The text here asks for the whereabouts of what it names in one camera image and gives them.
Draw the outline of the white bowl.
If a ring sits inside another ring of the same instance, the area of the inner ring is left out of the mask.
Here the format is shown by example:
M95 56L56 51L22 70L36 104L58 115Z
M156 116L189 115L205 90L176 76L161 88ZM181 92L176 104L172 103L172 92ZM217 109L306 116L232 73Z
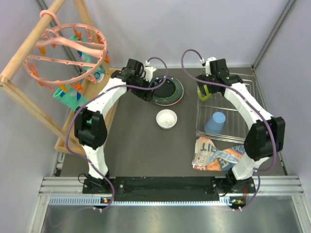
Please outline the white bowl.
M162 129L171 129L177 123L177 114L170 109L161 110L156 115L156 122Z

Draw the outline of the lime green bowl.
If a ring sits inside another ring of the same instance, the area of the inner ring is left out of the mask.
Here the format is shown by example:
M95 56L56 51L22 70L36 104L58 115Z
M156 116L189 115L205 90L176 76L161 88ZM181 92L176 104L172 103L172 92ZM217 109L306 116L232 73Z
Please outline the lime green bowl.
M207 85L204 83L197 83L197 93L201 101L206 101L209 98L209 93L207 90Z

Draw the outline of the light blue cup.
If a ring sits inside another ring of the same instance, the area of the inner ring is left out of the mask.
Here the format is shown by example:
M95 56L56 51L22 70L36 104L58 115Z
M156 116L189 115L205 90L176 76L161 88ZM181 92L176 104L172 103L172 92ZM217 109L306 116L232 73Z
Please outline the light blue cup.
M206 133L221 134L225 124L226 116L222 112L215 112L205 124Z

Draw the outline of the dark blue speckled plate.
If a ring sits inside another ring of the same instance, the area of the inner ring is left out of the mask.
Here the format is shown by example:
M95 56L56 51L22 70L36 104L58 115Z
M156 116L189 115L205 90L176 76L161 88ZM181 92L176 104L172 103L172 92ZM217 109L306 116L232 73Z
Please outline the dark blue speckled plate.
M166 80L172 80L174 82L174 84L176 86L176 92L178 92L178 93L184 92L184 87L178 79L176 79L172 76L168 76Z

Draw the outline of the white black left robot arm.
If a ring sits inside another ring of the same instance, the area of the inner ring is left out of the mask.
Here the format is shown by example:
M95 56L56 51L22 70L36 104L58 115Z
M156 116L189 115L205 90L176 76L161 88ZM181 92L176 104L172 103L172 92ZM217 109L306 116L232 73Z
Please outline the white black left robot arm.
M156 68L147 60L145 64L129 59L121 70L114 71L108 83L99 92L98 98L87 104L74 121L74 134L82 145L89 160L89 172L85 185L99 192L110 188L110 180L106 178L108 167L104 158L104 144L107 139L105 117L113 105L127 91L144 101L153 100L151 84Z

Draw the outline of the red teal floral plate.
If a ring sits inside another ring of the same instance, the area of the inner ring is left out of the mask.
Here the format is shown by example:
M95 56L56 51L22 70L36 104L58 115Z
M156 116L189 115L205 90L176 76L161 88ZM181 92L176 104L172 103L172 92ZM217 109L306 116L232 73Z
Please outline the red teal floral plate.
M180 102L183 96L184 92L181 93L175 92L171 96L165 98L157 97L156 95L154 95L153 103L159 106L172 106Z

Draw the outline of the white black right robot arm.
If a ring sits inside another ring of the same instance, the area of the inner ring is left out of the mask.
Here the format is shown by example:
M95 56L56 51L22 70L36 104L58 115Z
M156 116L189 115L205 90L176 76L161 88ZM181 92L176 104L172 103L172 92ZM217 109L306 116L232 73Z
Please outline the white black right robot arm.
M261 164L283 149L285 120L274 117L257 102L242 78L229 73L225 59L210 57L200 62L205 69L196 77L200 98L220 93L236 108L249 129L242 158L226 174L228 189L238 192Z

